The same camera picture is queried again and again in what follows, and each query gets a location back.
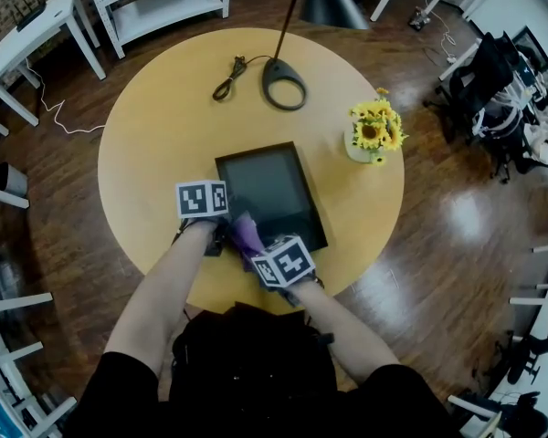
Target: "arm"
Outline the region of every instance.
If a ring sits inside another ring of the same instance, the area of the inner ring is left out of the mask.
[[[154,265],[121,313],[105,352],[127,354],[160,375],[166,345],[215,226],[199,222],[187,228]]]
[[[314,281],[294,284],[287,290],[306,308],[321,332],[333,334],[331,352],[358,385],[379,367],[400,363],[377,334]]]

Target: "yellow table top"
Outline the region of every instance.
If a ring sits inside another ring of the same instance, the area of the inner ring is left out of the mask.
[[[211,95],[229,75],[235,55],[271,55],[279,31],[227,29],[178,44],[155,58],[126,86],[103,132],[98,180],[103,209],[121,248],[145,274],[170,246],[179,219],[174,185],[218,179],[215,158],[294,141],[329,246],[312,254],[334,295],[378,257],[400,212],[402,152],[384,166],[353,162],[344,150],[350,107],[377,94],[345,60],[319,44],[287,34],[280,58],[309,90],[306,105],[285,112],[261,93],[266,58],[252,62],[229,98]],[[279,98],[292,96],[284,86]],[[260,289],[226,250],[207,257],[188,302],[224,312],[235,301],[273,313],[290,311],[278,294]]]

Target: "wooden floor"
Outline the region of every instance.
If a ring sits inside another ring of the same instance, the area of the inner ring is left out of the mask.
[[[365,2],[367,15],[378,1]],[[108,74],[102,82],[73,43],[66,44],[37,64],[47,82],[47,103],[67,100],[59,119],[70,129],[104,124],[126,84],[168,47],[227,27],[279,28],[288,2],[231,0],[228,19],[203,16],[171,26],[126,47],[123,60],[102,35],[98,57]],[[443,26],[434,19],[417,33],[406,24],[421,4],[392,0],[372,29],[359,34],[297,19],[290,31],[344,57],[375,87],[389,89],[402,113],[410,138],[400,218],[374,266],[338,298],[444,399],[464,388],[485,388],[486,379],[473,380],[472,370],[491,364],[494,340],[505,329],[523,331],[532,320],[530,310],[511,308],[508,298],[531,294],[527,286],[548,276],[548,255],[528,250],[548,242],[548,175],[514,172],[511,183],[501,185],[490,179],[490,160],[478,145],[445,143],[439,118],[421,104],[446,65]],[[457,10],[439,5],[437,11],[457,40],[450,50],[459,55],[474,32]],[[243,46],[239,41],[240,53]],[[176,79],[174,89],[186,86]],[[37,92],[27,84],[15,95],[39,109]],[[0,161],[28,174],[31,202],[27,212],[0,204],[0,294],[53,292],[54,304],[11,313],[4,329],[12,347],[32,339],[45,345],[22,362],[32,387],[43,391],[56,383],[79,397],[142,276],[116,244],[101,208],[101,130],[68,136],[53,114],[41,108],[34,129],[0,107],[0,121],[11,129],[0,139]],[[162,396],[169,381],[164,375]],[[348,383],[342,380],[342,386]]]

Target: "white cord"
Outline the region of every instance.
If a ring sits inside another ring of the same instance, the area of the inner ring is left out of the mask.
[[[45,102],[45,88],[47,87],[47,85],[45,84],[45,81],[43,80],[43,77],[41,77],[38,73],[36,73],[36,71],[34,69],[32,69],[30,67],[30,65],[28,64],[28,58],[26,59],[26,67],[28,68],[29,71],[32,71],[35,75],[37,75],[40,78],[40,82],[43,85],[43,92],[40,95],[40,101],[45,106],[45,109],[47,109],[47,112],[50,112],[54,108],[57,108],[57,112],[55,113],[55,123],[57,123],[57,125],[59,125],[60,127],[63,127],[63,130],[65,130],[65,132],[68,135],[72,135],[73,133],[91,133],[92,131],[95,131],[98,128],[104,128],[105,127],[105,125],[100,125],[98,127],[92,128],[91,130],[74,130],[74,131],[67,130],[65,128],[65,125],[63,125],[60,121],[57,120],[57,116],[61,112],[61,108],[63,107],[63,104],[65,104],[65,99],[61,100],[59,102],[59,104],[55,104],[53,107],[49,108],[49,106]]]
[[[445,28],[447,29],[447,32],[445,32],[442,35],[442,39],[440,40],[440,46],[442,47],[443,52],[445,52],[445,54],[447,54],[447,60],[450,60],[450,59],[454,58],[454,61],[453,61],[453,63],[454,63],[457,60],[457,58],[453,54],[449,54],[447,52],[447,50],[445,49],[445,41],[448,41],[451,46],[455,46],[457,44],[457,42],[455,42],[455,39],[453,39],[453,37],[450,35],[450,29],[448,28],[447,23],[445,23],[445,20],[442,19],[439,15],[437,15],[434,11],[431,11],[430,13],[432,13],[434,16],[436,16],[442,22],[442,24],[445,25]]]

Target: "white vase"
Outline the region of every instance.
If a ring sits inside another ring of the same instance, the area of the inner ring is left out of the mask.
[[[375,156],[379,155],[379,151],[363,150],[359,146],[353,146],[353,127],[343,132],[343,142],[347,155],[356,162],[368,164]]]

